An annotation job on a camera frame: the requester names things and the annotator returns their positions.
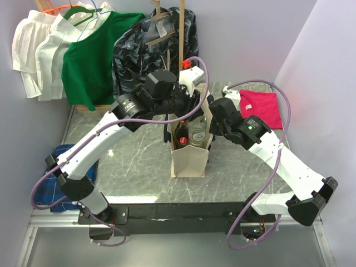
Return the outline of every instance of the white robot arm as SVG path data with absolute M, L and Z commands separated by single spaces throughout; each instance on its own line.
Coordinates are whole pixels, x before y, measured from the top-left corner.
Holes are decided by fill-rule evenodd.
M 182 71 L 179 83 L 169 71 L 151 73 L 143 86 L 120 96 L 103 119 L 73 148 L 57 158 L 53 155 L 46 158 L 50 169 L 64 164 L 54 172 L 63 193 L 105 220 L 110 215 L 110 206 L 86 177 L 86 172 L 116 142 L 143 125 L 133 122 L 115 125 L 115 121 L 123 118 L 152 119 L 154 115 L 166 113 L 175 113 L 178 117 L 187 114 L 199 103 L 200 93 L 194 87 L 201 82 L 202 76 L 204 72 L 198 67 Z M 332 177 L 325 179 L 303 164 L 288 148 L 281 147 L 276 134 L 260 118 L 242 118 L 237 111 L 240 102 L 238 91 L 224 89 L 223 93 L 225 97 L 209 105 L 213 115 L 211 133 L 241 145 L 272 168 L 281 149 L 277 173 L 292 189 L 286 194 L 261 194 L 252 208 L 259 215 L 289 214 L 299 223 L 311 225 L 337 188 L 337 182 Z M 193 118 L 201 115 L 199 110 Z M 98 130 L 108 124 L 114 125 L 99 134 Z M 67 161 L 68 156 L 93 135 L 97 136 L 90 144 Z

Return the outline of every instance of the bottle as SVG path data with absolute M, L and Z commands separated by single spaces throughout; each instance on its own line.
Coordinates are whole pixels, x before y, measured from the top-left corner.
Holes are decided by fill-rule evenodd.
M 182 120 L 179 122 L 176 130 L 174 131 L 174 137 L 176 147 L 179 146 L 179 141 L 182 137 L 188 139 L 188 126 L 186 121 Z
M 183 147 L 186 147 L 187 145 L 188 145 L 188 139 L 185 137 L 182 137 L 181 139 L 179 139 L 177 149 L 182 149 Z
M 205 141 L 206 118 L 200 116 L 188 123 L 189 144 L 202 147 Z

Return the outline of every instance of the clothing rack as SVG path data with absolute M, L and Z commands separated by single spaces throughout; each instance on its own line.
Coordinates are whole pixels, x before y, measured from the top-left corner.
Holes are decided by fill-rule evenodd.
M 53 8 L 51 0 L 34 0 L 39 11 L 43 12 L 50 8 Z M 183 63 L 183 45 L 184 45 L 184 8 L 185 8 L 185 0 L 180 0 L 180 19 L 179 19 L 179 71 L 182 70 Z M 89 111 L 85 105 L 76 105 L 77 111 L 80 113 L 92 113 L 93 111 Z M 96 105 L 95 109 L 98 113 L 105 113 L 110 108 L 110 105 Z

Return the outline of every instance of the blue plaid cloth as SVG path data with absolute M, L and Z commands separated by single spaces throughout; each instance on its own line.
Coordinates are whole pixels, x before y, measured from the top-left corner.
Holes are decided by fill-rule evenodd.
M 60 145 L 54 151 L 54 155 L 59 156 L 64 152 L 68 151 L 74 147 L 74 145 Z M 97 162 L 88 170 L 87 176 L 89 180 L 94 183 L 96 178 L 96 166 Z M 37 205 L 50 205 L 56 202 L 58 199 L 63 197 L 60 187 L 57 185 L 57 178 L 55 175 L 51 175 L 37 189 L 36 195 L 34 196 L 34 201 Z M 62 212 L 65 210 L 76 210 L 79 209 L 78 205 L 72 203 L 70 199 L 63 200 L 60 204 L 51 208 L 51 212 Z

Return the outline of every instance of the red cloth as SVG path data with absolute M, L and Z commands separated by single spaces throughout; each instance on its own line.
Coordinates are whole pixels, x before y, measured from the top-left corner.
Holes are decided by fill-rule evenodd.
M 255 115 L 260 117 L 272 129 L 283 129 L 276 93 L 240 90 L 240 95 L 243 118 Z

